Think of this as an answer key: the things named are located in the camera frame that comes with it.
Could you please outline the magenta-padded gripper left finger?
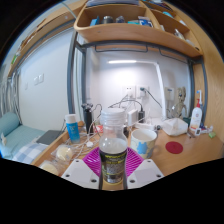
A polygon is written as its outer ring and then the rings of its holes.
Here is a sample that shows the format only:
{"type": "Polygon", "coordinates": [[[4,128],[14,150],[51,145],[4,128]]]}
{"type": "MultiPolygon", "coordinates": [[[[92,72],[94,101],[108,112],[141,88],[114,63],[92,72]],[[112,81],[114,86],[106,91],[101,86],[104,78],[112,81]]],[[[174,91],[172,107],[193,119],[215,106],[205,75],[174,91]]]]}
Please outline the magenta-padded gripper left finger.
{"type": "Polygon", "coordinates": [[[101,173],[99,148],[93,149],[83,159],[75,159],[62,178],[84,188],[98,189],[101,173]]]}

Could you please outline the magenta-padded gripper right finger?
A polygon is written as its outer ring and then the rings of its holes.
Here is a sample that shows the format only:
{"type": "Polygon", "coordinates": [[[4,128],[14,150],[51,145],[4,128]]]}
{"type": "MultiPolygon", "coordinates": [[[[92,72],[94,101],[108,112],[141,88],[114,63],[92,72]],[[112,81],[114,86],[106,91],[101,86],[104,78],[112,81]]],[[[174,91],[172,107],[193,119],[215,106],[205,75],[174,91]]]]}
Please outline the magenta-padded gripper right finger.
{"type": "Polygon", "coordinates": [[[127,149],[125,189],[143,187],[164,177],[152,159],[143,159],[133,149],[127,149]]]}

